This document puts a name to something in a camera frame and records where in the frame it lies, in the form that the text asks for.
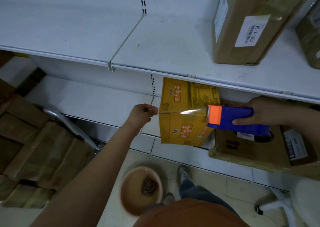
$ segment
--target person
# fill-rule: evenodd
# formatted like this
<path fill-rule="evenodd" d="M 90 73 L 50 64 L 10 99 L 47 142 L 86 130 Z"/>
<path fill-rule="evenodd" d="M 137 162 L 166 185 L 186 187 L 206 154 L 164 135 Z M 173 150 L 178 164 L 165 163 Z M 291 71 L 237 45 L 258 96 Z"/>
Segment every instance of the person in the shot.
<path fill-rule="evenodd" d="M 252 99 L 247 106 L 253 108 L 253 116 L 236 119 L 234 124 L 288 125 L 312 144 L 320 144 L 320 112 L 265 96 Z M 152 105 L 136 105 L 101 152 L 50 201 L 31 226 L 96 226 L 132 140 L 157 113 Z M 143 213 L 135 227 L 248 226 L 231 206 L 202 186 L 195 186 L 187 168 L 179 168 L 178 175 L 182 199 L 174 201 L 168 195 L 164 204 Z"/>

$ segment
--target hand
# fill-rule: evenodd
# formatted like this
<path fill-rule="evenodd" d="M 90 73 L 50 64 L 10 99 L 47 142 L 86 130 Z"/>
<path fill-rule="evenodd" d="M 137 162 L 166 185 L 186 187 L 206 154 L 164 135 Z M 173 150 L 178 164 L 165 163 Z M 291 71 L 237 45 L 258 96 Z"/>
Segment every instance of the hand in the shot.
<path fill-rule="evenodd" d="M 295 106 L 290 102 L 260 96 L 250 100 L 246 107 L 253 108 L 254 115 L 235 119 L 232 122 L 234 125 L 287 125 L 294 115 L 291 111 Z"/>
<path fill-rule="evenodd" d="M 130 112 L 125 125 L 130 125 L 130 127 L 139 132 L 155 115 L 158 115 L 157 107 L 150 104 L 138 104 Z"/>

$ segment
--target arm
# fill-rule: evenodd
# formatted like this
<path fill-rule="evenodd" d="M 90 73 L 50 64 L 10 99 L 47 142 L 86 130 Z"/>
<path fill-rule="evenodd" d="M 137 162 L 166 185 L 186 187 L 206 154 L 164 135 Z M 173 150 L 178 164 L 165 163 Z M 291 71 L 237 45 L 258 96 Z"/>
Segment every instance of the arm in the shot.
<path fill-rule="evenodd" d="M 31 226 L 96 226 L 130 144 L 158 109 L 136 105 L 101 152 L 43 210 Z"/>
<path fill-rule="evenodd" d="M 252 99 L 247 107 L 254 115 L 233 121 L 235 125 L 287 125 L 304 135 L 313 145 L 320 145 L 320 112 L 290 102 L 261 96 Z"/>

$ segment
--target metal handle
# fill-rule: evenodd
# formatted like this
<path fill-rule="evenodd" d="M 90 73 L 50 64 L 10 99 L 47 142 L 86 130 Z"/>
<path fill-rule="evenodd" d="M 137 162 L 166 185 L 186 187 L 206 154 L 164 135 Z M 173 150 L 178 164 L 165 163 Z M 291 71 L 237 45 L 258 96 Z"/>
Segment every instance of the metal handle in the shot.
<path fill-rule="evenodd" d="M 43 108 L 43 112 L 63 122 L 71 132 L 73 132 L 76 136 L 80 136 L 87 144 L 90 145 L 90 147 L 98 150 L 98 147 L 92 141 L 92 139 L 80 128 L 78 128 L 77 125 L 72 123 L 66 116 L 62 115 L 58 110 L 54 108 Z"/>

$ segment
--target caster wheel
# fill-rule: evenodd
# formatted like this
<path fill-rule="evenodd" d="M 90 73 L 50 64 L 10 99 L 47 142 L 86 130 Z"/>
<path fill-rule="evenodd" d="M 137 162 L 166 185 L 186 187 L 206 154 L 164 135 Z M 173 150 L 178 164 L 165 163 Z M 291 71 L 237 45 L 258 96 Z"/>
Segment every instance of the caster wheel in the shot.
<path fill-rule="evenodd" d="M 254 211 L 259 215 L 263 215 L 263 211 L 259 208 L 259 205 L 254 206 Z"/>

